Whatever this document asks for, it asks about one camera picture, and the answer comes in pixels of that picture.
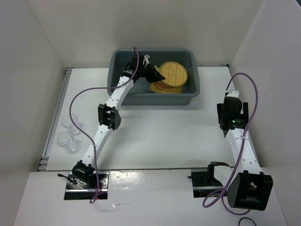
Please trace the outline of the square bamboo mat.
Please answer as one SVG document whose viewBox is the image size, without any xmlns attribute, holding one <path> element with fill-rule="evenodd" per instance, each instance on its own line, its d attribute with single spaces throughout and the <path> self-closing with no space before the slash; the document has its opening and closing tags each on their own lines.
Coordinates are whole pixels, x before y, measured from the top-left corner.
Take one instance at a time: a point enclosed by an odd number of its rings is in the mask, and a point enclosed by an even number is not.
<svg viewBox="0 0 301 226">
<path fill-rule="evenodd" d="M 177 93 L 182 93 L 183 86 L 175 87 L 175 89 L 173 90 L 161 90 L 157 88 L 153 83 L 151 83 L 149 86 L 149 91 L 153 93 L 161 93 L 161 94 L 177 94 Z"/>
</svg>

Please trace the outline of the round orange woven coaster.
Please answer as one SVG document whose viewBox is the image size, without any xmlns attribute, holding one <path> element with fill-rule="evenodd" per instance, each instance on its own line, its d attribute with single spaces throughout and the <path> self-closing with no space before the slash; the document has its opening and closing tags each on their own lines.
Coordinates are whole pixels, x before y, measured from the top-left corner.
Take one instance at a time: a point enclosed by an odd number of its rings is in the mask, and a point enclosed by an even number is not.
<svg viewBox="0 0 301 226">
<path fill-rule="evenodd" d="M 153 83 L 157 88 L 161 90 L 173 90 L 175 87 L 165 84 L 163 81 L 157 81 Z"/>
</svg>

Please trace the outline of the round bamboo coaster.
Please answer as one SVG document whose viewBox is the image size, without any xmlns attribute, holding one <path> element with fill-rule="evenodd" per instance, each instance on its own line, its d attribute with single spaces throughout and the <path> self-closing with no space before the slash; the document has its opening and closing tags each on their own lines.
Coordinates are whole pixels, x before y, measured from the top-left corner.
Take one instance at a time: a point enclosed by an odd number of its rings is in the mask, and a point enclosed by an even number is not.
<svg viewBox="0 0 301 226">
<path fill-rule="evenodd" d="M 165 78 L 162 82 L 171 87 L 180 87 L 184 85 L 188 79 L 186 69 L 174 61 L 163 63 L 159 67 L 159 73 Z"/>
</svg>

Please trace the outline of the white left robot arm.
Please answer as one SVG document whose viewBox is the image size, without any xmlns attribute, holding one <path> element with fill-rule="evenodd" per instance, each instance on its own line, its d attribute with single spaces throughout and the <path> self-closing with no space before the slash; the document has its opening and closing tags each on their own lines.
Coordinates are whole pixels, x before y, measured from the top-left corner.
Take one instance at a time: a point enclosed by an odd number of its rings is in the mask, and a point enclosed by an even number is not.
<svg viewBox="0 0 301 226">
<path fill-rule="evenodd" d="M 99 104 L 97 108 L 99 125 L 96 134 L 94 138 L 89 137 L 91 145 L 72 169 L 75 184 L 79 184 L 83 188 L 100 188 L 96 174 L 97 159 L 109 136 L 121 124 L 119 109 L 123 100 L 139 78 L 145 78 L 149 83 L 165 79 L 155 69 L 149 58 L 149 55 L 134 56 L 132 62 L 122 70 L 122 75 L 117 86 L 112 88 L 114 91 L 109 99 L 104 104 Z"/>
</svg>

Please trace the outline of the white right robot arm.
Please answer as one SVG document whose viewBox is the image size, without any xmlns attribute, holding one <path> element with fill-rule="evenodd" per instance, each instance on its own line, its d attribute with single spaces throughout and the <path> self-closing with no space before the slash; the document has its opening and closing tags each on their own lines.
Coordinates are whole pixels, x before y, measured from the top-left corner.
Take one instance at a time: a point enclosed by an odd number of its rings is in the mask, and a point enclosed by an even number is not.
<svg viewBox="0 0 301 226">
<path fill-rule="evenodd" d="M 222 184 L 220 194 L 227 195 L 231 208 L 264 211 L 273 187 L 273 179 L 263 172 L 251 147 L 247 125 L 248 103 L 241 102 L 239 91 L 226 92 L 224 102 L 217 104 L 218 123 L 228 141 L 235 166 L 213 161 L 208 165 L 206 180 Z"/>
</svg>

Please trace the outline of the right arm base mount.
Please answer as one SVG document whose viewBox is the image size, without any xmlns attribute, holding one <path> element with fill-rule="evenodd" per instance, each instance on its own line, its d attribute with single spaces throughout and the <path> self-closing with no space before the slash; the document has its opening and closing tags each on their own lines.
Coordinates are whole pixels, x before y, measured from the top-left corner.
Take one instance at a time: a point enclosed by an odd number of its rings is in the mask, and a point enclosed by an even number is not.
<svg viewBox="0 0 301 226">
<path fill-rule="evenodd" d="M 205 198 L 214 190 L 222 188 L 220 182 L 208 177 L 207 169 L 192 169 L 188 178 L 192 182 L 194 198 Z"/>
</svg>

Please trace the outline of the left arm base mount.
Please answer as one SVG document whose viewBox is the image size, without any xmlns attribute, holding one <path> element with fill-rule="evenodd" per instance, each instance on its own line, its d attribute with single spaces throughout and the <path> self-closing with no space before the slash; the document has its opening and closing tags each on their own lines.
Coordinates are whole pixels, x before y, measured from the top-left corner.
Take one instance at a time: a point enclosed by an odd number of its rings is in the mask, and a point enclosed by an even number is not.
<svg viewBox="0 0 301 226">
<path fill-rule="evenodd" d="M 58 177 L 65 178 L 67 180 L 64 200 L 90 200 L 96 194 L 96 183 L 88 185 L 79 179 L 74 179 L 72 173 L 69 172 L 67 176 L 58 173 Z M 109 172 L 99 173 L 99 185 L 100 192 L 97 195 L 98 200 L 107 200 L 108 198 L 108 185 L 109 185 Z"/>
</svg>

